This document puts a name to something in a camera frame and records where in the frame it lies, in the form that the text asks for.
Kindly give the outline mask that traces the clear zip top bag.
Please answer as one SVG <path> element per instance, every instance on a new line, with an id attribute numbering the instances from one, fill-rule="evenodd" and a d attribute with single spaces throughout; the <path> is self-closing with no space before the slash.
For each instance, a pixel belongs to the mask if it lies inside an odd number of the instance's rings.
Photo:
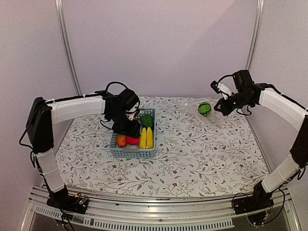
<path id="1" fill-rule="evenodd" d="M 222 113 L 214 110 L 217 102 L 218 99 L 214 98 L 193 98 L 186 103 L 186 106 L 199 122 L 205 125 L 217 125 L 226 121 Z"/>

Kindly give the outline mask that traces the red toy apple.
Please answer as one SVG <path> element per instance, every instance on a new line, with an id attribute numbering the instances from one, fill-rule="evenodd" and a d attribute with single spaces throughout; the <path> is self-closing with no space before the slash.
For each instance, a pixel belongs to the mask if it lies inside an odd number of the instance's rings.
<path id="1" fill-rule="evenodd" d="M 126 143 L 129 145 L 139 145 L 140 143 L 140 138 L 133 138 L 130 136 L 125 137 Z"/>

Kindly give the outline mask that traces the green toy watermelon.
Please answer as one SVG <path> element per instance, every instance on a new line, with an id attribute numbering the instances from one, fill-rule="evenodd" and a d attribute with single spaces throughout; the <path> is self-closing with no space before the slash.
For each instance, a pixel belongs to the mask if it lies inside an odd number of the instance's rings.
<path id="1" fill-rule="evenodd" d="M 212 107 L 207 102 L 202 102 L 198 106 L 198 112 L 200 115 L 207 117 L 212 111 Z"/>

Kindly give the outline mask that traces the floral tablecloth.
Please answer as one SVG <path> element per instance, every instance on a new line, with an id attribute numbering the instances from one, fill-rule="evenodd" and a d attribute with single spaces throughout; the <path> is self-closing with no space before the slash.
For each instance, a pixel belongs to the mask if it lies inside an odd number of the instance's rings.
<path id="1" fill-rule="evenodd" d="M 208 197 L 249 193 L 268 168 L 246 118 L 237 113 L 206 125 L 190 110 L 192 98 L 141 98 L 156 114 L 155 155 L 114 158 L 110 123 L 100 116 L 74 120 L 56 154 L 66 185 L 127 195 Z"/>

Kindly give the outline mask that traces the right aluminium frame post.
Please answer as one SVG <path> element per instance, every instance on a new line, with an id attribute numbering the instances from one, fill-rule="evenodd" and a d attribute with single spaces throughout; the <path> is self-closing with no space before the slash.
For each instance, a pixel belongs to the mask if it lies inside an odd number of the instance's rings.
<path id="1" fill-rule="evenodd" d="M 257 42 L 261 30 L 263 12 L 264 12 L 264 0 L 257 0 L 255 19 L 253 23 L 253 30 L 251 36 L 251 42 L 248 50 L 248 56 L 245 64 L 245 69 L 250 70 L 253 64 L 254 55 L 257 50 Z"/>

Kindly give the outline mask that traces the left aluminium frame post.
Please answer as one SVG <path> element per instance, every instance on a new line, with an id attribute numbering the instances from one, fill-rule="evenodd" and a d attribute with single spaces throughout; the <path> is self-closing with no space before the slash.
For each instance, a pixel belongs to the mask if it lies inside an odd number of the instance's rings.
<path id="1" fill-rule="evenodd" d="M 62 38 L 62 44 L 64 48 L 64 54 L 67 60 L 68 69 L 70 72 L 70 76 L 73 82 L 73 86 L 77 95 L 82 95 L 81 86 L 77 77 L 76 67 L 74 64 L 73 55 L 71 52 L 71 47 L 69 43 L 68 32 L 66 29 L 65 16 L 64 16 L 64 8 L 62 0 L 55 0 L 55 9 L 57 13 L 57 20 L 59 25 L 59 30 Z"/>

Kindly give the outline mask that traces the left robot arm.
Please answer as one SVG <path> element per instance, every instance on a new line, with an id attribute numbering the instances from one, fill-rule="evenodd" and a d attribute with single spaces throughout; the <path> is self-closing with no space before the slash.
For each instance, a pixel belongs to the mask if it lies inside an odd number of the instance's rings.
<path id="1" fill-rule="evenodd" d="M 72 202 L 55 161 L 53 126 L 83 116 L 103 115 L 106 122 L 113 122 L 110 129 L 114 133 L 138 138 L 140 124 L 134 117 L 139 106 L 139 97 L 128 88 L 118 95 L 101 90 L 57 100 L 34 100 L 23 135 L 29 138 L 28 148 L 50 197 L 61 209 L 69 208 Z"/>

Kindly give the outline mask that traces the blue plastic basket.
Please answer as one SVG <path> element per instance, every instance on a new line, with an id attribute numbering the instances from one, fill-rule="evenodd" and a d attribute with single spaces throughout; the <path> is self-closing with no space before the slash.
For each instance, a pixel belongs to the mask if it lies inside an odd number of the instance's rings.
<path id="1" fill-rule="evenodd" d="M 140 125 L 140 137 L 132 138 L 113 132 L 109 150 L 116 158 L 153 158 L 156 146 L 156 111 L 142 108 L 135 117 Z"/>

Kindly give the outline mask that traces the green orange toy mango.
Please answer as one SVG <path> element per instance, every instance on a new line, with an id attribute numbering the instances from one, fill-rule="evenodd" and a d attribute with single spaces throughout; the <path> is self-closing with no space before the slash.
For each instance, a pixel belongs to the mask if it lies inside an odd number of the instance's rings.
<path id="1" fill-rule="evenodd" d="M 127 146 L 126 136 L 118 134 L 117 137 L 116 137 L 116 143 L 117 143 L 118 147 L 120 147 L 120 148 L 126 147 Z"/>

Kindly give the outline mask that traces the yellow toy banana bunch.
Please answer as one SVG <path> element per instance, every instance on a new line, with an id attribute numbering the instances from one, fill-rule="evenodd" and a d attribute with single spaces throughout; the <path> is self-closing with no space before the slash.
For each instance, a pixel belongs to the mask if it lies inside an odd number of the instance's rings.
<path id="1" fill-rule="evenodd" d="M 142 128 L 139 148 L 140 149 L 154 148 L 154 135 L 150 127 Z"/>

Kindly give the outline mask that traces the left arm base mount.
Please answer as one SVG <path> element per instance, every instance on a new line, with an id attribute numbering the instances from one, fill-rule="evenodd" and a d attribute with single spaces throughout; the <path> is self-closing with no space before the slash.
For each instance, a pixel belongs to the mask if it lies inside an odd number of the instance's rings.
<path id="1" fill-rule="evenodd" d="M 57 208 L 61 211 L 69 211 L 78 214 L 85 214 L 88 208 L 88 197 L 82 196 L 80 193 L 77 197 L 69 195 L 68 189 L 65 185 L 60 186 L 52 190 L 48 184 L 48 181 L 44 180 L 47 190 L 49 192 L 49 198 L 47 200 L 47 205 Z"/>

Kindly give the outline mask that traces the aluminium front rail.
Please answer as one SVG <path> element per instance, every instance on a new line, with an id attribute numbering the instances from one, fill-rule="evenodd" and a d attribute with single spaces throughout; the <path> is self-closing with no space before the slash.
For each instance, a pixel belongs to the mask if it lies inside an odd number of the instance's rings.
<path id="1" fill-rule="evenodd" d="M 89 198 L 85 214 L 61 219 L 47 205 L 45 186 L 34 186 L 22 219 L 22 231 L 299 231 L 293 201 L 286 187 L 273 194 L 274 206 L 263 225 L 250 223 L 250 214 L 236 214 L 233 195 L 170 198 L 123 195 L 69 187 L 69 193 Z"/>

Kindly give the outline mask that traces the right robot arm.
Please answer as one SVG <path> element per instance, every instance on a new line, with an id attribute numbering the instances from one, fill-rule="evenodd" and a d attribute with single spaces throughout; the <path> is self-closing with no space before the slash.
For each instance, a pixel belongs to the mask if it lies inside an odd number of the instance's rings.
<path id="1" fill-rule="evenodd" d="M 222 83 L 213 81 L 212 89 L 222 94 L 215 110 L 228 115 L 244 106 L 261 106 L 268 109 L 269 118 L 265 120 L 263 132 L 270 131 L 275 138 L 269 141 L 280 145 L 280 151 L 286 152 L 272 172 L 254 188 L 249 198 L 249 206 L 259 210 L 267 203 L 270 193 L 279 186 L 292 180 L 300 170 L 308 165 L 308 112 L 286 96 L 278 93 L 271 84 L 249 83 L 239 87 L 237 93 L 231 93 Z"/>

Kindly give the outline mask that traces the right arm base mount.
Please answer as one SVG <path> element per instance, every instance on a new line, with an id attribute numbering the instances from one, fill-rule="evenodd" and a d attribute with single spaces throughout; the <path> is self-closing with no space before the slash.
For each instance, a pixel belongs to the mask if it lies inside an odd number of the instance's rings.
<path id="1" fill-rule="evenodd" d="M 242 198 L 233 198 L 231 206 L 237 215 L 274 206 L 272 192 L 266 192 L 260 181 L 254 186 L 251 196 L 246 195 Z"/>

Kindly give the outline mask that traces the aluminium frame post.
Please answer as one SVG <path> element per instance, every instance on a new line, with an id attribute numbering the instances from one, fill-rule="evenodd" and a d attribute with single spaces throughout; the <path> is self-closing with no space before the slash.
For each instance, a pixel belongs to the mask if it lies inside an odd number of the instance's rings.
<path id="1" fill-rule="evenodd" d="M 248 56 L 245 64 L 245 69 L 250 70 L 253 64 L 254 55 L 257 50 L 257 42 L 261 30 L 263 12 L 264 12 L 264 0 L 257 0 L 255 19 L 253 23 L 253 30 L 251 36 L 251 42 L 248 50 Z"/>
<path id="2" fill-rule="evenodd" d="M 73 55 L 71 52 L 71 47 L 69 43 L 68 32 L 66 29 L 65 16 L 64 16 L 64 8 L 62 0 L 55 0 L 55 9 L 57 13 L 57 20 L 59 25 L 59 30 L 62 38 L 62 44 L 64 48 L 64 54 L 67 60 L 68 69 L 70 72 L 70 76 L 73 82 L 73 86 L 77 95 L 82 95 L 81 86 L 77 77 L 76 67 L 74 64 Z"/>

